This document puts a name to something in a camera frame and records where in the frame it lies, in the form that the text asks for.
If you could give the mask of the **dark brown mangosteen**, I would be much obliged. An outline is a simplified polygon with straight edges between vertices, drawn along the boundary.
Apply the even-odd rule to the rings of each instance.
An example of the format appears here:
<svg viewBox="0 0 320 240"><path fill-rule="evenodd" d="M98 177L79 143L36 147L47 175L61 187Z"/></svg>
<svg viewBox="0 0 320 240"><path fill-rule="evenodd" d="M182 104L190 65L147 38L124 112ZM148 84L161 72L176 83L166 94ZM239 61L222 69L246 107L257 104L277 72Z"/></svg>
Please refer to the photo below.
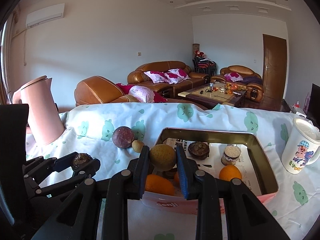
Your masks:
<svg viewBox="0 0 320 240"><path fill-rule="evenodd" d="M71 168L73 171L76 171L92 160L93 158L89 154L78 153L72 160Z"/></svg>

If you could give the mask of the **orange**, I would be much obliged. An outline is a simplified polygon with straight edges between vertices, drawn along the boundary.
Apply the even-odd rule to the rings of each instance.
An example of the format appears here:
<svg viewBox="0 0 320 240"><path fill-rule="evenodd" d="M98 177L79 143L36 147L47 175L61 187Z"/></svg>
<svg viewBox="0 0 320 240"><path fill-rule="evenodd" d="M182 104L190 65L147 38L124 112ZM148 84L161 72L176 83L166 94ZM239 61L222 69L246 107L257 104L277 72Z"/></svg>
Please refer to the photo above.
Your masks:
<svg viewBox="0 0 320 240"><path fill-rule="evenodd" d="M224 181L231 181L233 178L242 180L240 170L234 165L226 165L219 172L219 179Z"/></svg>
<svg viewBox="0 0 320 240"><path fill-rule="evenodd" d="M145 191L168 196L175 195L175 188L173 184L169 180L155 174L147 175L145 182Z"/></svg>

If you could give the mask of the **yellow-green round fruit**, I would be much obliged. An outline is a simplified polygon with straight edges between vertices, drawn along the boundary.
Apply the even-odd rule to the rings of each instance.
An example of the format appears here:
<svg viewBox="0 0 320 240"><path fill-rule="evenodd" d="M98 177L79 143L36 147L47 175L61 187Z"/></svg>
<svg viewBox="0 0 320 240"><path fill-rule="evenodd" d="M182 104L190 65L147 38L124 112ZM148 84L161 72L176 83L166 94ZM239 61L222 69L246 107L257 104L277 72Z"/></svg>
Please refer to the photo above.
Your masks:
<svg viewBox="0 0 320 240"><path fill-rule="evenodd" d="M176 165L176 152L169 145L155 145L150 150L150 162L158 170L168 171Z"/></svg>

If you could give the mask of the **white cloud-print tablecloth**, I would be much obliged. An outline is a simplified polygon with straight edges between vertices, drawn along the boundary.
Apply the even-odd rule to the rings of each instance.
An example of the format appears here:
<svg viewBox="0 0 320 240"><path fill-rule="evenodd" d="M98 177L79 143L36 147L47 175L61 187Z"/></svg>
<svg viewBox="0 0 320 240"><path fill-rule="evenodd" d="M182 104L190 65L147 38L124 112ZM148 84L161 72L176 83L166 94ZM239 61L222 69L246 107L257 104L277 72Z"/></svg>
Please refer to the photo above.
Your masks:
<svg viewBox="0 0 320 240"><path fill-rule="evenodd" d="M319 162L297 175L283 167L280 157L292 128L291 113L216 106L204 111L186 103L111 103L84 105L60 114L64 133L41 146L26 136L27 159L88 153L101 162L96 180L110 178L137 157L131 149L117 148L109 135L127 126L144 144L153 146L167 127L196 130L251 132L264 149L279 185L266 207L291 239L303 239L319 217Z"/></svg>

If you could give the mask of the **pink electric kettle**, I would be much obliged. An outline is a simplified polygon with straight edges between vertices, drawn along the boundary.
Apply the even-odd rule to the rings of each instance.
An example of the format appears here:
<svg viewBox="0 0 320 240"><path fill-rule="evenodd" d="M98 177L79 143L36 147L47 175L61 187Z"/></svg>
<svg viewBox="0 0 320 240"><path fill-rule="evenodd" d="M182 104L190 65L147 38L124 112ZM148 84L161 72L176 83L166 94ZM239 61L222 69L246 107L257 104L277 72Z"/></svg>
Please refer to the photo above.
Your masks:
<svg viewBox="0 0 320 240"><path fill-rule="evenodd" d="M12 97L12 103L29 106L27 132L39 145L52 143L65 130L53 100L51 84L52 79L44 75L21 86Z"/></svg>

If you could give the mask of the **purple passion fruit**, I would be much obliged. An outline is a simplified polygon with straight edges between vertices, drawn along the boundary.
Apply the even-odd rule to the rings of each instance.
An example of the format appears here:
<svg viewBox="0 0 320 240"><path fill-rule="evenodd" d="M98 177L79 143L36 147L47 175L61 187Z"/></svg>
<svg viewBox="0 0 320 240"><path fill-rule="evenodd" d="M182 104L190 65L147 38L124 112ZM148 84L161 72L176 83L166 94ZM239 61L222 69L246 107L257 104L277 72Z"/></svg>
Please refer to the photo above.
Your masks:
<svg viewBox="0 0 320 240"><path fill-rule="evenodd" d="M113 135L112 141L118 148L129 148L135 139L135 134L131 128L126 126L118 127Z"/></svg>

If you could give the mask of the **small yellow longan fruit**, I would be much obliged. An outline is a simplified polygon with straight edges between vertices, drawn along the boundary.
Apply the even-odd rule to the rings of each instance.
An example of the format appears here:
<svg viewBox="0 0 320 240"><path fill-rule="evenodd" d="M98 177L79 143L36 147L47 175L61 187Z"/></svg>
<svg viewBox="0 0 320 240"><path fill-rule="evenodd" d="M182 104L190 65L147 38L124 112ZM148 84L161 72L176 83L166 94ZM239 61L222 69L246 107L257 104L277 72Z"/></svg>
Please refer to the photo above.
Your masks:
<svg viewBox="0 0 320 240"><path fill-rule="evenodd" d="M140 153L142 151L142 148L144 147L144 143L140 140L134 140L132 142L132 149L136 152L136 153Z"/></svg>

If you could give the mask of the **small jar with lid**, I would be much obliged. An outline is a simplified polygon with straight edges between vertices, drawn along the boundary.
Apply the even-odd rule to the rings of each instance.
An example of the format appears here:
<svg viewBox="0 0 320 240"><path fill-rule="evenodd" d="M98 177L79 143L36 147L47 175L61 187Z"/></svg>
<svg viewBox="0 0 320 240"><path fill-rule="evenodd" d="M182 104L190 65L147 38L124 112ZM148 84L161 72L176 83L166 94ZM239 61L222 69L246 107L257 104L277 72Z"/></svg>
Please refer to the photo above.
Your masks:
<svg viewBox="0 0 320 240"><path fill-rule="evenodd" d="M238 146L227 145L223 151L221 163L223 163L223 165L235 165L240 157L240 154L241 150Z"/></svg>

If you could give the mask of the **pink Genji biscuit tin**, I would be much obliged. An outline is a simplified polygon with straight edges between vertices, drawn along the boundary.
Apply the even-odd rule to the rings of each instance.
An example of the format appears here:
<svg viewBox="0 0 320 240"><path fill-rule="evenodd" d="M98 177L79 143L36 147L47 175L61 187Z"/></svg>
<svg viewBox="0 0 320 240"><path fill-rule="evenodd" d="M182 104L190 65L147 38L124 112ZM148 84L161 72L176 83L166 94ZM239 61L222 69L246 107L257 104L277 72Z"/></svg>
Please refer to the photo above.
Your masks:
<svg viewBox="0 0 320 240"><path fill-rule="evenodd" d="M259 140L252 133L165 128L161 131L156 144L166 144L173 148L182 146L186 151L195 141L205 142L209 146L208 157L196 161L199 169L217 178L224 167L221 158L225 148L234 145L241 150L235 165L241 172L242 181L246 186L263 204L277 194L279 186L269 159ZM189 215L197 213L197 201L186 200L179 186L175 186L174 196L145 192L142 202L147 207L161 211Z"/></svg>

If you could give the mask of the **brown leather chaise sofa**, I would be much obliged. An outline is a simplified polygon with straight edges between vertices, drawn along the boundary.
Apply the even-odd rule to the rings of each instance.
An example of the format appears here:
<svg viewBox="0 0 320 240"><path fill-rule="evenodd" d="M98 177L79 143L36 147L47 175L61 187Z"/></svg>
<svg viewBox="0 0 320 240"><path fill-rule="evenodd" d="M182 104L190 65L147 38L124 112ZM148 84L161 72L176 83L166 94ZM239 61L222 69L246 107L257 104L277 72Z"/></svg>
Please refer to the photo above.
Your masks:
<svg viewBox="0 0 320 240"><path fill-rule="evenodd" d="M94 105L100 103L141 102L137 97L129 94L131 85L113 83L102 76L92 76L80 81L74 91L75 104ZM156 102L163 103L191 103L188 100L173 98L173 88L166 83L151 83L148 87L153 90Z"/></svg>

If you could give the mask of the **white cartoon mug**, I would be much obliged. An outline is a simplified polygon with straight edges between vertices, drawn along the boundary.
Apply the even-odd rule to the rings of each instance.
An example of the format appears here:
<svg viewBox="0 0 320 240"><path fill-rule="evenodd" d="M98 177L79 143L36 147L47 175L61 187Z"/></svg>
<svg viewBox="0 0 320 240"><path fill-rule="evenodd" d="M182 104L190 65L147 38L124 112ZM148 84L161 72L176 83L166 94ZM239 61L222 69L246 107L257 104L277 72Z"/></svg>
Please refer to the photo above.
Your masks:
<svg viewBox="0 0 320 240"><path fill-rule="evenodd" d="M319 129L302 118L294 118L292 123L281 162L288 172L298 174L319 159Z"/></svg>

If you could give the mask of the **brown leather three-seat sofa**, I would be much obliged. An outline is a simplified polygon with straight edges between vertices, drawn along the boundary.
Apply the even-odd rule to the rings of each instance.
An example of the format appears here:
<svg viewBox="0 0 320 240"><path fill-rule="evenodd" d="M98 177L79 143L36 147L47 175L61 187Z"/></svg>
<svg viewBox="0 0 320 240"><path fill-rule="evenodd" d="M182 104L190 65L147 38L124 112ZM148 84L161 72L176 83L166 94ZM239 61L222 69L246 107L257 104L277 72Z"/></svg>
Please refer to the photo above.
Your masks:
<svg viewBox="0 0 320 240"><path fill-rule="evenodd" d="M129 85L147 87L167 98L208 82L209 75L197 73L181 61L146 63L127 76Z"/></svg>

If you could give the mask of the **black television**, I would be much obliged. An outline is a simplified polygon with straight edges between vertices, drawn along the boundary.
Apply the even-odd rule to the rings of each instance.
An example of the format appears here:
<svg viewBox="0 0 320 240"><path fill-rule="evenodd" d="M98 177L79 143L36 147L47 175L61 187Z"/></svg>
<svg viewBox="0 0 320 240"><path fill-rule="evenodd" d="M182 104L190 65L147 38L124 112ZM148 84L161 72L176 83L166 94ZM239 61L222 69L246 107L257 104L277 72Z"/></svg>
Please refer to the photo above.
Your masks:
<svg viewBox="0 0 320 240"><path fill-rule="evenodd" d="M320 87L312 84L310 101L306 116L312 121L313 125L319 128L320 126Z"/></svg>

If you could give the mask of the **stacked dark chairs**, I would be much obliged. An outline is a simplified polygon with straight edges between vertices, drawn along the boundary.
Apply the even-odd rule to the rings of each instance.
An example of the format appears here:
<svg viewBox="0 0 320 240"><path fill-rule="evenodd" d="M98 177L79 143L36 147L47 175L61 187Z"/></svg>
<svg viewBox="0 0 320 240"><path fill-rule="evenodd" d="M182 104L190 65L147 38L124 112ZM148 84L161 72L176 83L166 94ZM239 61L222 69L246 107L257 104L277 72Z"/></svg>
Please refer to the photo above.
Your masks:
<svg viewBox="0 0 320 240"><path fill-rule="evenodd" d="M193 65L195 72L214 76L217 74L216 63L206 57L205 53L200 51L200 45L193 43Z"/></svg>

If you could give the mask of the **brown wooden door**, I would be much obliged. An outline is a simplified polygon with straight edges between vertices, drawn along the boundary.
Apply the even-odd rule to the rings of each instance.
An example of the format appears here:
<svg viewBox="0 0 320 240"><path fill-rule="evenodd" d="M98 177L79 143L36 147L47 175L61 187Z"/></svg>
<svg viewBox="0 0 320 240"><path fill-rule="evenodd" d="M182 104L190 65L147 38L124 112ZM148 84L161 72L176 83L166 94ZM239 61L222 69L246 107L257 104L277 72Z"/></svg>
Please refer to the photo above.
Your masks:
<svg viewBox="0 0 320 240"><path fill-rule="evenodd" d="M263 34L264 96L281 100L284 95L287 72L287 41L283 38Z"/></svg>

